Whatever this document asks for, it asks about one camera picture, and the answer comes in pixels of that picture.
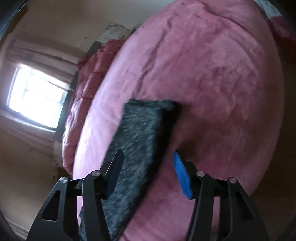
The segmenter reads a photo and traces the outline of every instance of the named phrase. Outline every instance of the silver screw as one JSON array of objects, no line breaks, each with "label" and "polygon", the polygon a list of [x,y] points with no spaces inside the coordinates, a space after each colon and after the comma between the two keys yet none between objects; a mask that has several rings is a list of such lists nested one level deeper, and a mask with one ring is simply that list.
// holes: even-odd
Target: silver screw
[{"label": "silver screw", "polygon": [[203,172],[203,171],[198,171],[198,172],[196,173],[196,175],[198,175],[199,177],[204,177],[204,176],[205,176],[205,172]]},{"label": "silver screw", "polygon": [[59,181],[60,181],[60,183],[66,183],[68,181],[68,178],[62,177]]},{"label": "silver screw", "polygon": [[93,177],[98,177],[99,175],[101,175],[101,173],[100,173],[99,171],[93,171],[93,172],[91,173],[91,175],[92,175]]},{"label": "silver screw", "polygon": [[237,183],[237,180],[234,177],[229,178],[229,182],[232,184]]}]

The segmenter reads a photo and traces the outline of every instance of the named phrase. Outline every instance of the bed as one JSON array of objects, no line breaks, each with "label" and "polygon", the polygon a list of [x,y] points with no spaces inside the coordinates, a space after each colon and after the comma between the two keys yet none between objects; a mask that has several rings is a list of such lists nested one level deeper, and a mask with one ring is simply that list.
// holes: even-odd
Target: bed
[{"label": "bed", "polygon": [[[72,143],[67,133],[79,108],[66,125],[63,145],[72,146],[64,152],[70,155],[64,165],[74,179],[100,168],[129,99],[170,99],[182,105],[159,173],[121,241],[183,240],[194,202],[182,195],[172,164],[175,149],[214,178],[236,177],[248,194],[256,189],[284,110],[276,32],[253,0],[176,0],[125,43],[117,42]],[[108,52],[108,45],[101,52]],[[94,78],[96,59],[101,57],[81,67],[88,69],[79,77],[83,91]],[[214,229],[218,213],[215,200]]]}]

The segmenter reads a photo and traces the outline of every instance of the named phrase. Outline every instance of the baseboard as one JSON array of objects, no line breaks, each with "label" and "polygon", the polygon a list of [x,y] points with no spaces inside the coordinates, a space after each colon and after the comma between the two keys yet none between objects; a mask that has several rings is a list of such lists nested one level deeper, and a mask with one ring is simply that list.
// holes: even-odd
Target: baseboard
[{"label": "baseboard", "polygon": [[23,225],[17,224],[11,221],[9,218],[5,217],[6,221],[8,222],[9,226],[15,232],[15,234],[22,239],[26,240],[30,229],[24,227]]}]

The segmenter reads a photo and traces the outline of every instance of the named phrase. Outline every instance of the brown floor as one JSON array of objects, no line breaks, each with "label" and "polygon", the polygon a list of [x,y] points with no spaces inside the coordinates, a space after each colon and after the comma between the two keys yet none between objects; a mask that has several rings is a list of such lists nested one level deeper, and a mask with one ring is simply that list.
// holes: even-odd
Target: brown floor
[{"label": "brown floor", "polygon": [[271,240],[278,238],[296,213],[296,70],[282,61],[285,113],[270,166],[253,195]]}]

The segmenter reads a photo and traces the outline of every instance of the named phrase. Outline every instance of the dark gray towel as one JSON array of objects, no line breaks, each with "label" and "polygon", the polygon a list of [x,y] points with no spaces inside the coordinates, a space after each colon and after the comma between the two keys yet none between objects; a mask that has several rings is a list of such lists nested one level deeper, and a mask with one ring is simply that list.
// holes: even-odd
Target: dark gray towel
[{"label": "dark gray towel", "polygon": [[[124,105],[121,123],[104,160],[111,160],[117,149],[124,153],[114,193],[107,201],[102,200],[112,241],[123,234],[157,173],[179,111],[179,105],[170,100],[131,99]],[[80,217],[81,240],[86,241],[82,211]]]}]

